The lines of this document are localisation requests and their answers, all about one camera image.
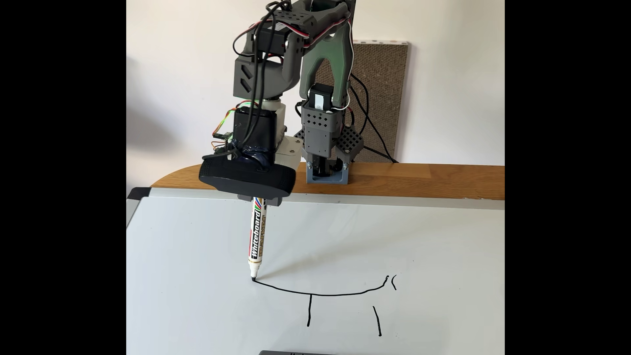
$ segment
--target whiteboard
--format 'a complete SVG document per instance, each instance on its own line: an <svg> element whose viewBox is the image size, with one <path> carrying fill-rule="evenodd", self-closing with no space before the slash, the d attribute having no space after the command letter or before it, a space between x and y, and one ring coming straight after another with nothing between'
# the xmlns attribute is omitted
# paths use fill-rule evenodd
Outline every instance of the whiteboard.
<svg viewBox="0 0 631 355"><path fill-rule="evenodd" d="M252 282L250 217L241 200L141 200L127 227L128 354L504 353L503 210L269 207L257 280L317 294L383 285L338 297Z"/></svg>

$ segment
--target cardboard scratcher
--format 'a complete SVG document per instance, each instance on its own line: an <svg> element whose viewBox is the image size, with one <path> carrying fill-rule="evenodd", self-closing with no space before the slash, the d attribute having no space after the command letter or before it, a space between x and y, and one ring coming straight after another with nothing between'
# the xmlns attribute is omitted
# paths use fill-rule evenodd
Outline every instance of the cardboard scratcher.
<svg viewBox="0 0 631 355"><path fill-rule="evenodd" d="M408 57L408 43L387 40L354 40L352 73L368 88L370 106L368 114L375 127L384 139L388 152L394 157L396 133L399 126L399 109L401 96L403 95L403 80L406 73ZM333 74L328 60L324 60L319 68L315 82L333 85ZM366 96L362 86L351 78L351 86L366 108ZM359 132L364 122L364 114L359 108L353 92L348 91L351 97L350 108L355 113L355 129ZM346 122L350 123L350 113L346 113ZM372 129L370 123L362 133L364 145L382 153L386 153L379 137ZM390 162L367 149L363 149L355 162Z"/></svg>

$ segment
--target wooden shelf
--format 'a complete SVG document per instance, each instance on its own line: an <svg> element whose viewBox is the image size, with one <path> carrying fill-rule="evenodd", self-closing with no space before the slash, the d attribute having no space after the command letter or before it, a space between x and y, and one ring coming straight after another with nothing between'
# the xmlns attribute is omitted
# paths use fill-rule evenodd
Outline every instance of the wooden shelf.
<svg viewBox="0 0 631 355"><path fill-rule="evenodd" d="M199 180L200 166L175 171L151 187L215 190ZM348 185L307 184L306 179L301 162L292 193L504 200L504 166L496 165L352 163Z"/></svg>

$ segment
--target curved marker line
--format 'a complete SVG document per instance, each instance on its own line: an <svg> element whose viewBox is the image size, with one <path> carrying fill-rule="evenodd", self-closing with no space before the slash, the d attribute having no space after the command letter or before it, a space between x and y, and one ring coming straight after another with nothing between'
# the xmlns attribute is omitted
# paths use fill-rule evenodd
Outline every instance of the curved marker line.
<svg viewBox="0 0 631 355"><path fill-rule="evenodd" d="M298 291L292 291L292 290L281 289L281 288L276 287L276 286L272 286L272 285L264 284L264 283L262 283L262 282L260 282L260 281L257 281L257 280L253 280L253 281L254 281L254 282L256 282L257 284L261 284L261 285L264 285L264 286L267 286L267 287L271 287L271 288L273 288L273 289L277 289L277 290L279 290L279 291L285 291L285 292L291 292L291 293L299 293L299 294L310 294L310 295L312 295L312 296L333 297L333 296L352 296L352 295L354 295L354 294L364 294L364 293L366 293L366 292L368 292L368 291L378 290L378 289L380 289L381 287L384 287L384 285L385 285L385 284L386 284L386 282L388 281L388 277L390 277L390 275L387 275L387 276L386 276L386 279L384 280L384 283L383 283L381 286L376 287L376 288L374 288L374 289L369 289L369 290L362 291L362 292L358 292L358 293L342 293L342 294L318 294L318 293L298 292Z"/></svg>
<svg viewBox="0 0 631 355"><path fill-rule="evenodd" d="M307 320L307 326L309 326L309 323L311 323L311 297L313 297L314 295L310 294L309 295L309 320Z"/></svg>
<svg viewBox="0 0 631 355"><path fill-rule="evenodd" d="M381 325L379 324L379 316L377 315L377 310L375 309L375 306L372 307L372 310L375 311L375 316L377 317L377 328L379 329L379 336L381 336Z"/></svg>

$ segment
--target white wall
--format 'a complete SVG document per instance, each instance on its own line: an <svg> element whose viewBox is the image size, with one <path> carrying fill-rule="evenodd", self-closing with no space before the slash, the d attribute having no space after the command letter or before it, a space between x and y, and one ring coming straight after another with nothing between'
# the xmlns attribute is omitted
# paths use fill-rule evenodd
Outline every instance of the white wall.
<svg viewBox="0 0 631 355"><path fill-rule="evenodd" d="M127 192L212 152L237 102L232 41L268 2L127 0ZM353 36L412 46L396 159L504 165L503 0L358 0ZM298 100L283 96L288 134Z"/></svg>

